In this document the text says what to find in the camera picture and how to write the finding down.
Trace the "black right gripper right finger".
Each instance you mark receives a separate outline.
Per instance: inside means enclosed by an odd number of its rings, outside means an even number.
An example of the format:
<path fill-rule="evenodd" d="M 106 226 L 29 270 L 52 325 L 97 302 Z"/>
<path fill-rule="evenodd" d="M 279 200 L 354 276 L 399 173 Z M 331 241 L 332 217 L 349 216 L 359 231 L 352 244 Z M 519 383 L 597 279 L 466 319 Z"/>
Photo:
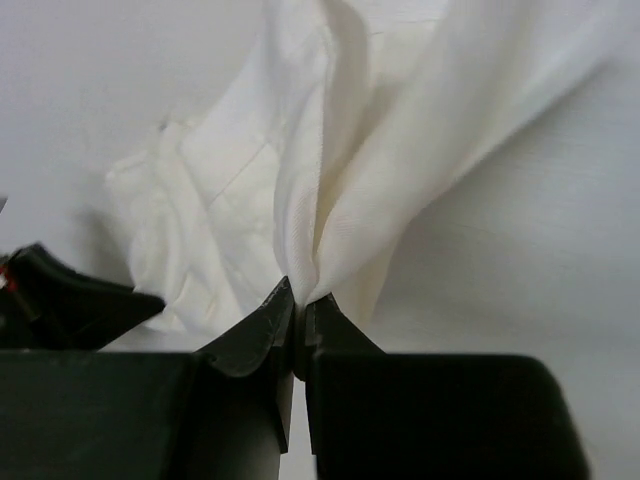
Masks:
<path fill-rule="evenodd" d="M 319 414 L 315 406 L 319 381 L 314 378 L 314 356 L 318 353 L 383 354 L 364 332 L 339 308 L 332 294 L 313 302 L 298 316 L 298 379 L 305 384 L 305 400 L 311 452 L 321 442 Z"/>

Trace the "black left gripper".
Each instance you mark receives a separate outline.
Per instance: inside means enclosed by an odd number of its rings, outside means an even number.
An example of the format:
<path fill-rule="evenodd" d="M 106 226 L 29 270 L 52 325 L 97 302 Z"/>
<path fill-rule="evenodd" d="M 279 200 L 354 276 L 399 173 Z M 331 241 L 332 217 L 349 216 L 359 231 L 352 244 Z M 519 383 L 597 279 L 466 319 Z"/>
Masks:
<path fill-rule="evenodd" d="M 40 243 L 1 256 L 1 348 L 99 350 L 165 302 L 70 268 Z"/>

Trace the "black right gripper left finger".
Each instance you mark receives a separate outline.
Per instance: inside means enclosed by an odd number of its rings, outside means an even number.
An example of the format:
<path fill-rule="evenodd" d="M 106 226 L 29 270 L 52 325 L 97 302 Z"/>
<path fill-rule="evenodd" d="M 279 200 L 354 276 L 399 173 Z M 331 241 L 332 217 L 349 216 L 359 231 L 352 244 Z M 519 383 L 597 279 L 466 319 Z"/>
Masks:
<path fill-rule="evenodd" d="M 284 277 L 259 307 L 197 352 L 192 450 L 220 453 L 255 407 L 288 451 L 293 389 L 294 299 Z"/>

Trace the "white pleated skirt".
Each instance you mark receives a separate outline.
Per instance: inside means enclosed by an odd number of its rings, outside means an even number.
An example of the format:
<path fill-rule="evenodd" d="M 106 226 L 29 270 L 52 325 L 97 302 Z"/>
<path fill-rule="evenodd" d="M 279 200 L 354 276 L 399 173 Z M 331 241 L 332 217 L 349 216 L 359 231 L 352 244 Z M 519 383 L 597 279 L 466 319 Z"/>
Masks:
<path fill-rule="evenodd" d="M 371 315 L 410 221 L 605 58 L 616 1 L 268 1 L 203 116 L 106 177 L 146 327 L 213 337 L 287 277 Z"/>

